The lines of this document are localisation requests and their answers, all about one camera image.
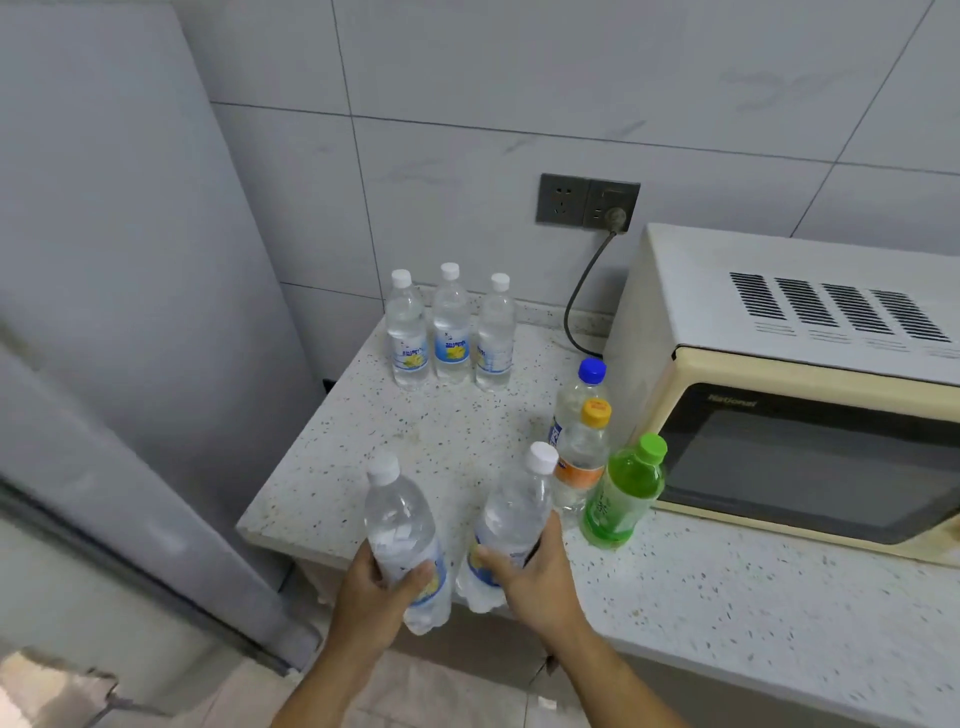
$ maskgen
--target refrigerator door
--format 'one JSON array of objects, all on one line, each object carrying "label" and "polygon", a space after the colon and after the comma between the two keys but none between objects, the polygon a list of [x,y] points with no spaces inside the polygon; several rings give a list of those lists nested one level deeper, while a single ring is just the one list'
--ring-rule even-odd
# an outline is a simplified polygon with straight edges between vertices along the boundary
[{"label": "refrigerator door", "polygon": [[303,669],[320,643],[109,429],[0,346],[0,475],[197,610]]}]

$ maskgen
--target terrazzo countertop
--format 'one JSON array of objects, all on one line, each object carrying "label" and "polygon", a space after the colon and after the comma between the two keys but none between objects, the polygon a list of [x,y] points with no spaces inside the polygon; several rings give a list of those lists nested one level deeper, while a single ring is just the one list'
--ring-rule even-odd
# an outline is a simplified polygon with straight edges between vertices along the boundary
[{"label": "terrazzo countertop", "polygon": [[[344,568],[364,538],[364,460],[389,448],[454,569],[581,359],[562,331],[521,324],[506,391],[431,378],[410,394],[386,351],[381,321],[239,522],[248,540]],[[666,511],[615,553],[565,541],[590,623],[623,652],[881,726],[960,725],[960,570]]]}]

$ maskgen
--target microwave brand logo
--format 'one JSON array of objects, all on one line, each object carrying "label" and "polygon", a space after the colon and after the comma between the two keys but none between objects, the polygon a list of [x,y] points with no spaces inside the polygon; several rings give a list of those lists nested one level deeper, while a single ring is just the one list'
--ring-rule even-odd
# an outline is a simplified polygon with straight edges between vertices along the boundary
[{"label": "microwave brand logo", "polygon": [[720,395],[710,395],[707,397],[710,401],[718,401],[721,404],[735,404],[737,407],[756,407],[755,401],[738,400],[736,397],[721,397]]}]

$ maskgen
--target electrical outlet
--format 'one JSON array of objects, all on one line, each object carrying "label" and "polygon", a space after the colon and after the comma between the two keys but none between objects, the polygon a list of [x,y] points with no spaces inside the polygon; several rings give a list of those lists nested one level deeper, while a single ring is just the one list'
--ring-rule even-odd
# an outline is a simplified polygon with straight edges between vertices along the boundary
[{"label": "electrical outlet", "polygon": [[606,230],[607,212],[614,207],[621,207],[627,213],[627,222],[624,223],[621,232],[626,232],[634,216],[636,197],[639,193],[638,183],[590,180],[583,227],[591,230]]},{"label": "electrical outlet", "polygon": [[590,180],[583,177],[540,175],[537,222],[580,228],[587,209]]},{"label": "electrical outlet", "polygon": [[583,177],[540,175],[537,222],[592,230],[607,229],[607,212],[622,207],[627,213],[623,231],[630,227],[640,185],[631,182],[588,180]]}]

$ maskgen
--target microwave vent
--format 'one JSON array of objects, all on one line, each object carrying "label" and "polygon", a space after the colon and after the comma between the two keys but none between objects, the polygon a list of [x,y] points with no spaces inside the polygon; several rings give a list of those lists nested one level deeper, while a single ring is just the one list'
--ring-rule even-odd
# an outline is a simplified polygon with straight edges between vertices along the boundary
[{"label": "microwave vent", "polygon": [[797,332],[793,327],[787,324],[774,324],[773,322],[757,321],[754,326],[760,333],[778,333],[780,336],[796,336]]},{"label": "microwave vent", "polygon": [[913,303],[905,293],[878,290],[871,290],[871,293],[887,309],[887,312],[897,319],[897,323],[903,327],[903,330],[911,338],[951,343],[949,338],[927,318],[920,307]]},{"label": "microwave vent", "polygon": [[752,316],[786,321],[786,316],[774,298],[766,279],[756,273],[730,273],[740,300]]},{"label": "microwave vent", "polygon": [[786,296],[790,305],[793,306],[797,318],[805,324],[815,327],[839,328],[830,312],[827,311],[827,307],[824,306],[824,302],[820,300],[820,296],[817,295],[808,281],[778,278],[777,285],[783,291],[783,295]]},{"label": "microwave vent", "polygon": [[857,331],[894,335],[867,298],[853,286],[824,283],[824,289]]}]

